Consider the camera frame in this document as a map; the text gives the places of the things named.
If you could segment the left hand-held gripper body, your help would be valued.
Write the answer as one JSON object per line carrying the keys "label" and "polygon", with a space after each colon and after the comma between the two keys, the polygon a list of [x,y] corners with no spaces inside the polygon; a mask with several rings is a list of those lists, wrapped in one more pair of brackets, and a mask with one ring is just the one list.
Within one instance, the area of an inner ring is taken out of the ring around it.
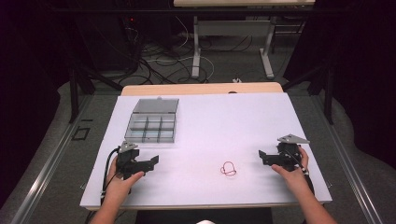
{"label": "left hand-held gripper body", "polygon": [[145,174],[154,170],[155,165],[151,165],[149,161],[137,161],[138,156],[137,144],[128,141],[122,142],[118,151],[116,167],[117,173],[121,174],[123,179],[127,179],[138,172]]}

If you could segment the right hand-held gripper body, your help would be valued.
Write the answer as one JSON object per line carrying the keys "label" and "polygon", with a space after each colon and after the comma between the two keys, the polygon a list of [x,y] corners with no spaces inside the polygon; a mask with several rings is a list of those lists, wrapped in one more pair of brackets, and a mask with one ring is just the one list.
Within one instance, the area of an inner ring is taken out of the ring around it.
{"label": "right hand-held gripper body", "polygon": [[310,141],[294,134],[287,134],[277,139],[277,155],[267,154],[266,165],[279,165],[285,170],[292,172],[296,166],[302,166],[302,154],[300,144],[309,144]]}

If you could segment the red rubber band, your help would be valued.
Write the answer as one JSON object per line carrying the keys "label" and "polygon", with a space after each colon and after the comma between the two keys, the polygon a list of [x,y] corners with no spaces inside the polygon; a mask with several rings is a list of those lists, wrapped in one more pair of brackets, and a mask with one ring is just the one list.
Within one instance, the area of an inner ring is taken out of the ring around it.
{"label": "red rubber band", "polygon": [[233,176],[237,174],[234,164],[231,161],[226,161],[220,167],[220,172],[227,176]]}

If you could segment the clear plastic compartment box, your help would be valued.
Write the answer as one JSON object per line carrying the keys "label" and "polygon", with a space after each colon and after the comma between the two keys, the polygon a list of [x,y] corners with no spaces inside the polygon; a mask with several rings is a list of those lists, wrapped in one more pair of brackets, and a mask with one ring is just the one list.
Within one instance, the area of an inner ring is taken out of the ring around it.
{"label": "clear plastic compartment box", "polygon": [[174,143],[178,99],[140,99],[130,117],[125,139],[134,143]]}

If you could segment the person's right hand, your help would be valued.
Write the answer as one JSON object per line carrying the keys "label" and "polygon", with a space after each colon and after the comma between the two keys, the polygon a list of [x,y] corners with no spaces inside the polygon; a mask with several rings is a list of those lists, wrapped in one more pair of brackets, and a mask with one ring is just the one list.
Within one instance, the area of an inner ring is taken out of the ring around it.
{"label": "person's right hand", "polygon": [[284,178],[289,190],[295,197],[302,196],[304,198],[311,193],[301,168],[295,168],[292,172],[276,164],[272,165],[271,168]]}

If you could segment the person's left hand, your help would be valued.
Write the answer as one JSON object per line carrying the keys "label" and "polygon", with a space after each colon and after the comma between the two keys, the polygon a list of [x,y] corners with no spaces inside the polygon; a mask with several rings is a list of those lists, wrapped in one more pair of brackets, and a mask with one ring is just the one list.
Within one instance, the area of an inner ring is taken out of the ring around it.
{"label": "person's left hand", "polygon": [[138,172],[127,179],[122,179],[117,173],[117,157],[111,162],[108,175],[104,204],[120,206],[126,199],[132,186],[144,176],[143,172]]}

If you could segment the white table mat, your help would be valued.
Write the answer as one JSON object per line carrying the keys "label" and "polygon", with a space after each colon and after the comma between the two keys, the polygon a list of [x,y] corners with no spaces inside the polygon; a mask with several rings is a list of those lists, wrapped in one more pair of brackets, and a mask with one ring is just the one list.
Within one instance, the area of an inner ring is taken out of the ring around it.
{"label": "white table mat", "polygon": [[[180,95],[174,143],[141,143],[139,160],[159,156],[134,184],[126,209],[182,209],[295,205],[283,178],[262,164],[277,139],[304,136],[285,93]],[[220,167],[231,161],[236,175]]]}

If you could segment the black metal stand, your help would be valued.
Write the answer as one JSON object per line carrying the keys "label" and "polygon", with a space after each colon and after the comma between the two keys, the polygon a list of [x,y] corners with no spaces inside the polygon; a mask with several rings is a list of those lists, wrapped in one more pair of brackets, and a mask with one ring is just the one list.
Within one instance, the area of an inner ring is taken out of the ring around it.
{"label": "black metal stand", "polygon": [[288,81],[282,85],[282,89],[287,91],[291,87],[311,79],[308,86],[309,95],[319,95],[324,91],[323,114],[325,119],[333,125],[332,120],[332,93],[333,93],[333,79],[334,71],[331,63],[322,63],[321,65],[314,66],[312,69],[297,76],[292,81]]}
{"label": "black metal stand", "polygon": [[121,91],[123,89],[120,84],[117,84],[109,78],[104,77],[87,65],[74,60],[71,60],[68,63],[68,74],[71,100],[70,123],[73,123],[79,114],[78,90],[82,90],[85,94],[94,94],[95,87],[92,83],[92,79],[97,79],[116,91]]}

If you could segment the white desk with metal legs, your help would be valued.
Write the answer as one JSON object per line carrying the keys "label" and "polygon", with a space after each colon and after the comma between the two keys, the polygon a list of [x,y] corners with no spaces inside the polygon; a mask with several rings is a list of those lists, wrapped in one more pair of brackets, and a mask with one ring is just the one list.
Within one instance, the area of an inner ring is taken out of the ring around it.
{"label": "white desk with metal legs", "polygon": [[[313,6],[316,0],[174,0],[175,7],[182,9],[295,9],[301,6]],[[199,41],[202,36],[260,36],[264,37],[264,47],[260,49],[264,74],[269,79],[275,75],[268,58],[276,28],[276,16],[267,16],[266,20],[242,19],[199,19],[193,17],[194,54],[191,76],[200,75],[201,48]]]}

